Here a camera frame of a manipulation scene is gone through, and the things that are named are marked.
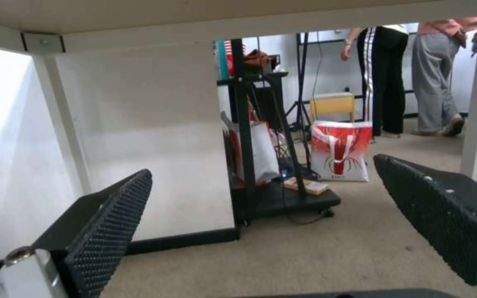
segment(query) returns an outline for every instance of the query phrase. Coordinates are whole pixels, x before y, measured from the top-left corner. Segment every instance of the black metal cart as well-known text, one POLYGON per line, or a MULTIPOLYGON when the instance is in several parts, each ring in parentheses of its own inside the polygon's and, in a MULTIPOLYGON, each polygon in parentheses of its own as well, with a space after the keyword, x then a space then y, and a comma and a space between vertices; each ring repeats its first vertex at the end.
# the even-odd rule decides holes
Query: black metal cart
POLYGON ((297 160, 294 142, 282 105, 282 78, 286 74, 245 75, 242 39, 233 39, 231 49, 233 51, 235 76, 232 79, 220 81, 219 85, 227 84, 229 86, 231 113, 236 111, 236 116, 231 116, 234 122, 238 122, 240 130, 245 187, 239 188, 236 187, 237 183, 235 181, 230 182, 235 220, 244 225, 249 225, 252 219, 296 211, 319 211, 326 216, 331 215, 330 208, 340 204, 340 198, 332 190, 327 190, 318 196, 308 195, 305 192, 301 165, 297 160), (283 189, 282 181, 271 181, 267 185, 259 187, 255 183, 246 86, 259 81, 268 83, 276 95, 277 99, 274 101, 274 106, 276 113, 280 115, 280 125, 287 140, 288 153, 293 162, 299 191, 283 189))

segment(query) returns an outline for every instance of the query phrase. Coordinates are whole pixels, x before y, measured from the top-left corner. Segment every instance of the yellow stool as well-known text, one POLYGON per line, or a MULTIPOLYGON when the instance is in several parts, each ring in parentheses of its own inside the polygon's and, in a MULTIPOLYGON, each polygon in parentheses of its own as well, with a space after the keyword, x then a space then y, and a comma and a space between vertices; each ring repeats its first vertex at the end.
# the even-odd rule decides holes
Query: yellow stool
POLYGON ((310 100, 311 120, 316 114, 349 113, 351 122, 355 120, 354 95, 349 92, 316 94, 310 100))

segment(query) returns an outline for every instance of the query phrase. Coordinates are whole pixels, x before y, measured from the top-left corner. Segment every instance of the pink top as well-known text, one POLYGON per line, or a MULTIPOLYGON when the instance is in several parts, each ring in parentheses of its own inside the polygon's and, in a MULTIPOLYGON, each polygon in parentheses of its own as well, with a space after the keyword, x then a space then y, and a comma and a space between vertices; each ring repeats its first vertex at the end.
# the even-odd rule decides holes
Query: pink top
POLYGON ((443 19, 441 21, 420 22, 417 34, 433 34, 441 32, 449 37, 453 37, 460 28, 465 31, 477 30, 477 17, 466 17, 464 19, 443 19))

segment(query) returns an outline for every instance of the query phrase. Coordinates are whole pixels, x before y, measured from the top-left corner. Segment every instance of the shoe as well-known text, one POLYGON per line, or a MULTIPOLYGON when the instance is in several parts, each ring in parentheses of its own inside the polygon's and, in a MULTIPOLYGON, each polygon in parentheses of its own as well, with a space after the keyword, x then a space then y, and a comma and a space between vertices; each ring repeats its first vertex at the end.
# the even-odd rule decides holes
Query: shoe
POLYGON ((419 130, 413 130, 411 132, 414 136, 421 136, 421 137, 441 137, 443 136, 442 132, 421 132, 419 130))
POLYGON ((465 119, 460 114, 454 115, 450 123, 443 128, 443 136, 455 137, 461 133, 463 126, 465 125, 465 119))
POLYGON ((382 130, 382 136, 386 138, 401 138, 401 134, 394 134, 393 132, 387 132, 382 130))

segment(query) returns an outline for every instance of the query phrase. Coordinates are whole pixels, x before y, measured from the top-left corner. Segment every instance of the caster wheel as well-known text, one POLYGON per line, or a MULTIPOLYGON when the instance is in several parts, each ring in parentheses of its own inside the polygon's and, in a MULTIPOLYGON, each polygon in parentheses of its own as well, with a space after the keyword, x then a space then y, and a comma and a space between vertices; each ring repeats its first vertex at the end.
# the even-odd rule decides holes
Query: caster wheel
POLYGON ((333 217, 335 213, 331 210, 331 208, 323 208, 320 210, 320 214, 324 217, 333 217))

